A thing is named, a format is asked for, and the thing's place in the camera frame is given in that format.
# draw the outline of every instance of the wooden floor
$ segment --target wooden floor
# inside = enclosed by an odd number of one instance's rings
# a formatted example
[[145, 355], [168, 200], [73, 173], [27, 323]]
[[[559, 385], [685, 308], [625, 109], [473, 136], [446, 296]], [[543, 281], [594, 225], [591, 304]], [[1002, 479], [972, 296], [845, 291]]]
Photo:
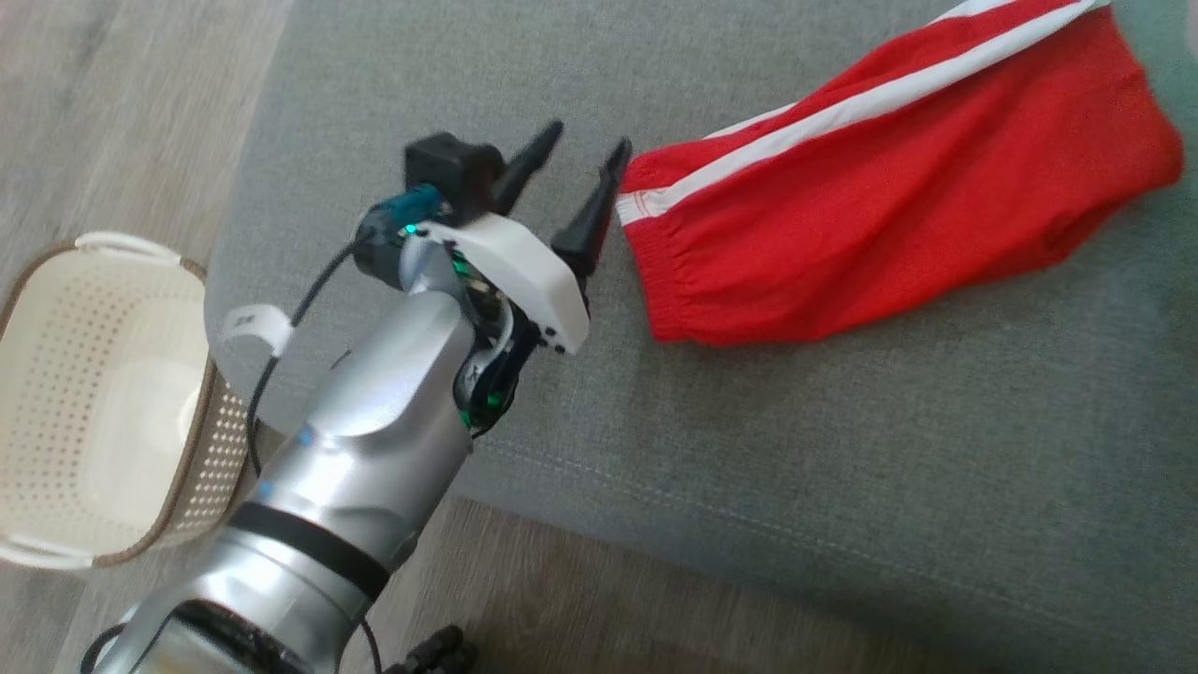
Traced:
[[[207, 259], [290, 0], [0, 2], [0, 292], [38, 250], [116, 229]], [[78, 670], [202, 542], [79, 575], [0, 564], [13, 674]], [[448, 621], [485, 673], [931, 673], [972, 667], [793, 603], [466, 502], [371, 614], [383, 655]], [[368, 672], [355, 640], [344, 672]]]

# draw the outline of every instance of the black connector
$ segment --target black connector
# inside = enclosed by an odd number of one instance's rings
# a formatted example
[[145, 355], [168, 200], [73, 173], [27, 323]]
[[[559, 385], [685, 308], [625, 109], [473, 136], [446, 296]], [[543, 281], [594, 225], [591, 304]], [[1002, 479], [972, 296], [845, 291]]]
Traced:
[[449, 204], [446, 220], [455, 226], [495, 210], [491, 187], [503, 168], [503, 154], [494, 145], [471, 145], [447, 132], [404, 148], [406, 188], [435, 187]]
[[353, 263], [362, 273], [401, 290], [398, 236], [395, 219], [387, 208], [375, 205], [358, 221], [353, 237]]
[[448, 625], [436, 631], [435, 634], [420, 642], [404, 658], [403, 672], [420, 673], [428, 672], [443, 657], [455, 651], [461, 645], [465, 636], [461, 627]]
[[462, 644], [458, 650], [438, 660], [429, 674], [470, 674], [477, 661], [478, 649], [473, 644]]

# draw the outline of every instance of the black band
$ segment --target black band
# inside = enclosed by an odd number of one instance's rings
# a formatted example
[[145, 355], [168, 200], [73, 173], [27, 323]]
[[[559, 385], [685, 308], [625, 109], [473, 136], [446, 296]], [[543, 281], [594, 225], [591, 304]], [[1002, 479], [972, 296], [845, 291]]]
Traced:
[[246, 502], [229, 518], [229, 527], [295, 548], [353, 583], [371, 602], [379, 599], [391, 579], [387, 567], [373, 557], [327, 529], [282, 510]]

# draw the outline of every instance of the basket handle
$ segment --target basket handle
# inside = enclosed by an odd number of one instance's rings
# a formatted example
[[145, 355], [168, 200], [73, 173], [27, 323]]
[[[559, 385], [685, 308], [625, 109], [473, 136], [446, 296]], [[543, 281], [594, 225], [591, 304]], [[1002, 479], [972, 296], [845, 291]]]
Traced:
[[89, 555], [69, 555], [34, 547], [34, 542], [23, 540], [20, 544], [12, 539], [0, 539], [0, 558], [22, 566], [35, 566], [38, 569], [50, 569], [54, 571], [68, 571], [72, 569], [89, 569], [95, 558]]
[[75, 248], [168, 265], [177, 265], [183, 259], [165, 245], [120, 231], [90, 231], [75, 238]]

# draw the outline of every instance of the white stripe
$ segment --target white stripe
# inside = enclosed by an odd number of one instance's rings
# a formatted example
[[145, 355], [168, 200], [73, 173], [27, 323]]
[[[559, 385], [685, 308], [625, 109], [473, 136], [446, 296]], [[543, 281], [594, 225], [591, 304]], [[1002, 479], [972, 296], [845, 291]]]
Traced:
[[1015, 0], [966, 0], [948, 12], [936, 17], [936, 20], [932, 23], [943, 22], [944, 19], [952, 17], [976, 17], [978, 14], [993, 10], [994, 7], [1002, 7], [1003, 5], [1010, 5], [1011, 2], [1015, 2]]
[[732, 125], [732, 126], [730, 126], [727, 128], [721, 128], [720, 130], [716, 130], [715, 133], [708, 133], [707, 135], [703, 136], [703, 140], [707, 140], [708, 138], [719, 138], [721, 135], [730, 135], [730, 134], [733, 134], [733, 133], [740, 130], [742, 128], [749, 128], [750, 126], [752, 126], [752, 125], [755, 125], [755, 123], [757, 123], [760, 121], [768, 120], [769, 117], [776, 117], [778, 115], [780, 115], [780, 114], [785, 113], [786, 110], [789, 110], [791, 108], [793, 108], [795, 105], [795, 103], [787, 103], [787, 104], [782, 105], [781, 108], [775, 108], [775, 109], [773, 109], [773, 110], [770, 110], [768, 113], [762, 113], [762, 114], [760, 114], [760, 115], [757, 115], [757, 116], [755, 116], [752, 119], [748, 119], [745, 121], [737, 122], [737, 123], [734, 123], [734, 125]]
[[[768, 133], [668, 187], [624, 194], [619, 199], [624, 202], [624, 207], [617, 208], [621, 221], [627, 226], [645, 217], [658, 217], [691, 194], [710, 187], [746, 166], [776, 157], [812, 138], [882, 116], [919, 101], [1031, 47], [1065, 28], [1085, 12], [1107, 2], [1108, 0], [1078, 0], [1053, 10], [974, 47], [960, 56], [881, 84]], [[624, 219], [625, 214], [634, 217]]]
[[[951, 17], [976, 17], [978, 14], [993, 10], [994, 7], [1002, 7], [1003, 5], [1010, 5], [1011, 2], [1015, 2], [1015, 0], [964, 0], [964, 2], [957, 5], [956, 7], [949, 10], [948, 12], [944, 12], [939, 17], [936, 17], [936, 19], [932, 23], [934, 24], [936, 22], [944, 20]], [[778, 115], [785, 113], [786, 110], [789, 110], [798, 103], [799, 101], [795, 101], [794, 103], [787, 103], [781, 108], [775, 108], [768, 113], [762, 113], [752, 119], [748, 119], [745, 121], [737, 122], [730, 127], [721, 128], [715, 133], [709, 133], [704, 135], [703, 140], [707, 140], [708, 138], [719, 138], [721, 135], [730, 135], [740, 129], [749, 128], [750, 126], [760, 121], [764, 121], [770, 117], [776, 117]]]

